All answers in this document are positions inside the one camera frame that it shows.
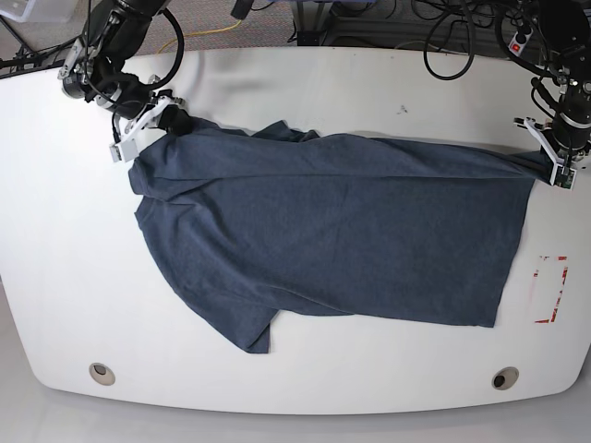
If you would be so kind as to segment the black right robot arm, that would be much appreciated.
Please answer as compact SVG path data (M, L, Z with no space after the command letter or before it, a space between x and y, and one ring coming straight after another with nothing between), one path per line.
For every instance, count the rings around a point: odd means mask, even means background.
M59 70L66 96L96 102L112 114L115 139L121 138L116 128L118 119L137 120L155 110L163 99L172 102L148 125L176 136L193 130L183 101L165 87L177 74L185 51L185 37L167 5L166 1L100 1L88 6L83 31ZM123 68L143 44L152 19L158 15L164 16L175 31L175 59L163 78L143 83Z

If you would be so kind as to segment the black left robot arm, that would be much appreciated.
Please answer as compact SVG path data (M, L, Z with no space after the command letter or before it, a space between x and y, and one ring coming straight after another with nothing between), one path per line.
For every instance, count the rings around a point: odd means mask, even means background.
M553 146L573 156L590 151L590 21L583 1L539 1L537 25L550 52L560 98L542 95L554 111Z

